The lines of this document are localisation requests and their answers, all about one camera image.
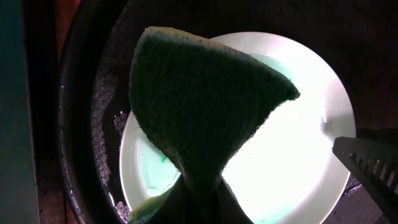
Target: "sponge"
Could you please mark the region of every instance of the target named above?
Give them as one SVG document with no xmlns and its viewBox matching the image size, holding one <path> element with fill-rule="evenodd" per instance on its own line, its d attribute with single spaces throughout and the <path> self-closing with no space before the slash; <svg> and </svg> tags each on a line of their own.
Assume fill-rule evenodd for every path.
<svg viewBox="0 0 398 224">
<path fill-rule="evenodd" d="M 132 112 L 199 204 L 269 114 L 299 96 L 290 80 L 251 56 L 173 28 L 148 27 L 132 60 Z"/>
</svg>

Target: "dark green scrubbing surface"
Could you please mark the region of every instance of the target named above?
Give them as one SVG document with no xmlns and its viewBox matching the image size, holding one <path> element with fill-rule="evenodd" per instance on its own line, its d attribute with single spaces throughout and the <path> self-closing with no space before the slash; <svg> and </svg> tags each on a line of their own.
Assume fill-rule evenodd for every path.
<svg viewBox="0 0 398 224">
<path fill-rule="evenodd" d="M 226 163 L 269 114 L 299 95 L 256 59 L 179 30 L 150 27 L 134 52 L 132 111 L 199 202 L 210 197 Z"/>
</svg>

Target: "white plate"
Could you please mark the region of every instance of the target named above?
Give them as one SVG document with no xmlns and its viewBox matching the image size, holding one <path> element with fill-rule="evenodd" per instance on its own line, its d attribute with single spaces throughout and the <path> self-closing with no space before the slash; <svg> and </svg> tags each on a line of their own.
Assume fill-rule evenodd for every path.
<svg viewBox="0 0 398 224">
<path fill-rule="evenodd" d="M 331 151 L 336 137 L 355 137 L 343 85 L 322 58 L 288 38 L 241 32 L 213 40 L 268 64 L 301 92 L 299 99 L 273 111 L 228 162 L 223 176 L 239 204 L 254 223 L 321 223 L 349 176 Z M 120 176 L 130 209 L 167 190 L 178 176 L 132 113 L 121 143 Z"/>
</svg>

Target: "round dish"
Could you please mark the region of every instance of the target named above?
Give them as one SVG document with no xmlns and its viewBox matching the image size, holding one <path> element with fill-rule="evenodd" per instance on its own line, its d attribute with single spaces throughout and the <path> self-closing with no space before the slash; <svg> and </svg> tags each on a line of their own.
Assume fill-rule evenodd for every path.
<svg viewBox="0 0 398 224">
<path fill-rule="evenodd" d="M 315 52 L 288 38 L 240 32 L 213 40 L 278 70 L 301 92 L 286 102 L 228 162 L 223 176 L 254 223 L 321 223 L 349 172 L 333 155 L 338 136 L 355 137 L 347 92 Z M 132 113 L 120 152 L 121 183 L 130 209 L 172 186 L 177 171 L 146 139 Z"/>
</svg>

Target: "soapy water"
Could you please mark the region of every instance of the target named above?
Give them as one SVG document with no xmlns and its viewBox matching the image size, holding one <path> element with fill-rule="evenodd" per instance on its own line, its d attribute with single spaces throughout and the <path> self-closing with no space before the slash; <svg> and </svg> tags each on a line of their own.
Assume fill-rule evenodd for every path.
<svg viewBox="0 0 398 224">
<path fill-rule="evenodd" d="M 277 60 L 252 56 L 295 83 L 293 74 Z M 299 99 L 271 113 L 223 171 L 240 206 L 254 223 L 281 221 L 305 200 L 325 171 L 332 143 L 320 131 L 323 104 L 317 96 L 300 92 Z M 141 136 L 139 174 L 149 198 L 173 186 L 180 173 L 144 133 Z"/>
</svg>

